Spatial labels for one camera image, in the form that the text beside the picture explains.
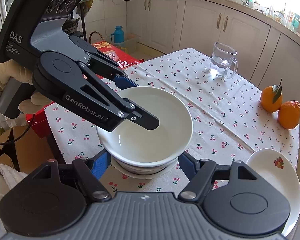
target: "glass mug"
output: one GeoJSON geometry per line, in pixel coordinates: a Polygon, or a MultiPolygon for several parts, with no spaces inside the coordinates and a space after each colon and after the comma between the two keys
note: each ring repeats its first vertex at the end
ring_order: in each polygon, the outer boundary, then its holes
{"type": "Polygon", "coordinates": [[[228,45],[215,43],[213,45],[213,52],[210,62],[211,75],[221,78],[233,78],[238,69],[238,62],[234,58],[235,55],[237,55],[237,52],[228,45]],[[232,66],[232,63],[234,64],[234,71],[229,76],[228,72],[232,66]]]}

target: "cabinet handle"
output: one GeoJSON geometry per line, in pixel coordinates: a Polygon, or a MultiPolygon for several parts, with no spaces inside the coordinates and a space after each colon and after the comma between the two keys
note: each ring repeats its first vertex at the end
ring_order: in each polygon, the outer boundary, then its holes
{"type": "Polygon", "coordinates": [[[225,25],[223,27],[223,32],[224,33],[226,32],[226,28],[227,28],[227,25],[228,25],[228,19],[229,19],[229,16],[226,17],[225,25]]]}
{"type": "Polygon", "coordinates": [[[222,15],[222,13],[219,14],[219,18],[218,18],[218,21],[217,21],[217,29],[219,29],[219,25],[220,25],[220,21],[221,21],[221,15],[222,15]]]}

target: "water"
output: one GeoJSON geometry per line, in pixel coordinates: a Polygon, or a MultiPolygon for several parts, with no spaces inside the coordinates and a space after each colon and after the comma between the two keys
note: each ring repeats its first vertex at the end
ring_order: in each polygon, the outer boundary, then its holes
{"type": "Polygon", "coordinates": [[[161,124],[155,130],[146,130],[133,122],[126,122],[119,125],[115,132],[119,134],[120,147],[116,146],[117,152],[128,160],[150,163],[171,155],[169,133],[161,124]]]}
{"type": "Polygon", "coordinates": [[[229,70],[229,62],[226,59],[216,57],[212,54],[210,62],[210,73],[217,77],[225,77],[229,70]]]}

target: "blue thermos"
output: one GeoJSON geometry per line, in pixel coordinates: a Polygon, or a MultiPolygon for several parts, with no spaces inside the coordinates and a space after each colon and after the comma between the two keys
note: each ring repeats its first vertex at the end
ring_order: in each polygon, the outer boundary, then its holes
{"type": "Polygon", "coordinates": [[[113,42],[114,43],[121,43],[121,42],[124,42],[124,32],[123,32],[123,30],[122,30],[122,26],[117,26],[116,28],[115,28],[115,31],[114,31],[114,33],[112,33],[111,35],[110,35],[110,37],[111,37],[111,42],[112,42],[112,35],[113,35],[113,42]]]}

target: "orange with leaf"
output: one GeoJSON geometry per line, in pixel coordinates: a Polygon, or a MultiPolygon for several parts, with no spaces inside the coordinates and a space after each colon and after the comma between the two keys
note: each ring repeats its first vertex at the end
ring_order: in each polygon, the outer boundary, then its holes
{"type": "Polygon", "coordinates": [[[265,89],[263,89],[261,93],[260,103],[262,107],[270,113],[278,111],[282,104],[281,81],[279,86],[274,85],[274,86],[266,87],[265,89]]]}

